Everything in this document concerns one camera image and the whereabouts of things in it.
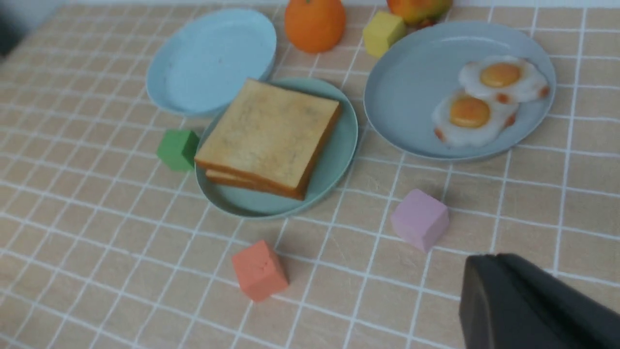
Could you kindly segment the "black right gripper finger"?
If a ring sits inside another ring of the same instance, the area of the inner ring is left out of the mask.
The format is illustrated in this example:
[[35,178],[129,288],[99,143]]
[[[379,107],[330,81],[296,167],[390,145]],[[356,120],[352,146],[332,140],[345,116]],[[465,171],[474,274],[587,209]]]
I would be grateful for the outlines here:
[[517,254],[465,261],[459,320],[467,349],[617,349],[618,313]]

